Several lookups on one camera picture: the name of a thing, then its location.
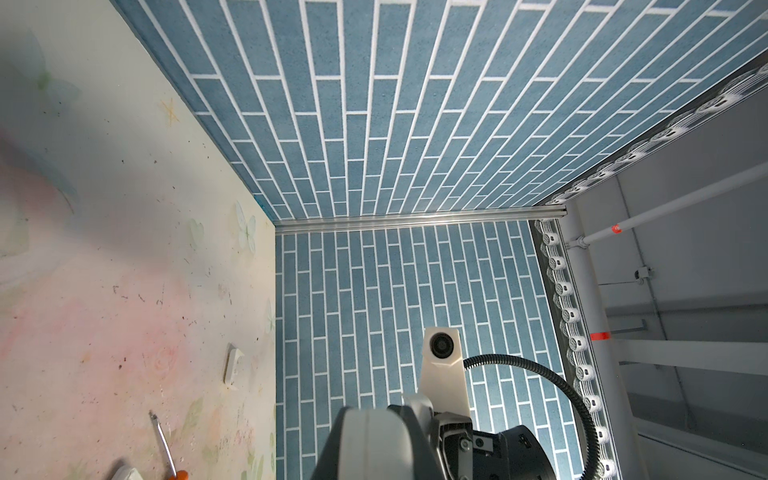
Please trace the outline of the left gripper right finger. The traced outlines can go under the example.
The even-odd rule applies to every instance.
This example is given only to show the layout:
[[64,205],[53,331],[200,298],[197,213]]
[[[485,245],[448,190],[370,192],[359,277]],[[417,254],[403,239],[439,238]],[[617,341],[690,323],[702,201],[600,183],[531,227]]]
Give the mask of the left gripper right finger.
[[398,416],[406,427],[413,457],[413,478],[416,480],[443,480],[444,475],[440,460],[422,431],[413,409],[409,406],[399,405],[389,405],[387,409]]

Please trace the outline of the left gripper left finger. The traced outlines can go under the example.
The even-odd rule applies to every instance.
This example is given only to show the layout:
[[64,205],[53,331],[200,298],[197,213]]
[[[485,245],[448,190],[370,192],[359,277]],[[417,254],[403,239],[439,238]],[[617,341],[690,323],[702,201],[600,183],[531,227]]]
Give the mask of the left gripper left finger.
[[337,480],[339,469],[339,457],[343,436],[345,417],[350,410],[342,407],[336,416],[332,428],[326,438],[324,447],[318,456],[317,463],[312,473],[312,480]]

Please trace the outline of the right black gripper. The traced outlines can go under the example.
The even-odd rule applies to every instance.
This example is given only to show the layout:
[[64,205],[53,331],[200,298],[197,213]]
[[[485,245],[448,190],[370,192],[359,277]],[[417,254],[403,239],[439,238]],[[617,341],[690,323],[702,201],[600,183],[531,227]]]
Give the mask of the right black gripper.
[[413,409],[436,452],[444,479],[553,479],[554,469],[535,435],[519,425],[500,433],[474,430],[452,413]]

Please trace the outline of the grey buttoned remote control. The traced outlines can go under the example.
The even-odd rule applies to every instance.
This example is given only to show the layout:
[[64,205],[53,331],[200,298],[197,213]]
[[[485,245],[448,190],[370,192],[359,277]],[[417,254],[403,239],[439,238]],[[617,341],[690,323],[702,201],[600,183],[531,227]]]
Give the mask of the grey buttoned remote control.
[[414,479],[404,423],[387,409],[348,411],[338,479]]

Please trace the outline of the white battery cover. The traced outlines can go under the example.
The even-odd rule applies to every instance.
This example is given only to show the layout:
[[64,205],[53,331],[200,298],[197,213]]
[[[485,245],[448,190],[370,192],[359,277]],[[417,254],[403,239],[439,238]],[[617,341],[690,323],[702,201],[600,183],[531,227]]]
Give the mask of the white battery cover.
[[239,388],[239,373],[244,353],[234,345],[229,345],[227,363],[224,371],[223,382],[232,390]]

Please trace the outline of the orange black screwdriver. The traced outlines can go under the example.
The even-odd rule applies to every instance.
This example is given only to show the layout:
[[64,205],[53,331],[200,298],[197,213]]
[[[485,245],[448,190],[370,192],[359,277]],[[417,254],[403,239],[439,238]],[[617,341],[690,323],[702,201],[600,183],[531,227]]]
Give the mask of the orange black screwdriver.
[[149,417],[151,419],[151,422],[154,426],[154,429],[156,430],[157,436],[160,441],[162,452],[170,473],[169,478],[172,480],[189,480],[190,474],[186,470],[179,470],[176,467],[173,455],[170,450],[169,443],[167,441],[167,438],[165,436],[165,433],[163,431],[163,428],[158,416],[154,412],[150,411]]

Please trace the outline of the white air conditioner remote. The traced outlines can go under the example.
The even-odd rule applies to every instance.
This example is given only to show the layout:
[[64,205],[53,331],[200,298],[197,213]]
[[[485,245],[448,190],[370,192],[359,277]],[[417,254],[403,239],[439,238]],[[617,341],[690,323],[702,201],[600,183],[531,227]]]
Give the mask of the white air conditioner remote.
[[143,477],[135,467],[121,465],[115,471],[111,480],[143,480]]

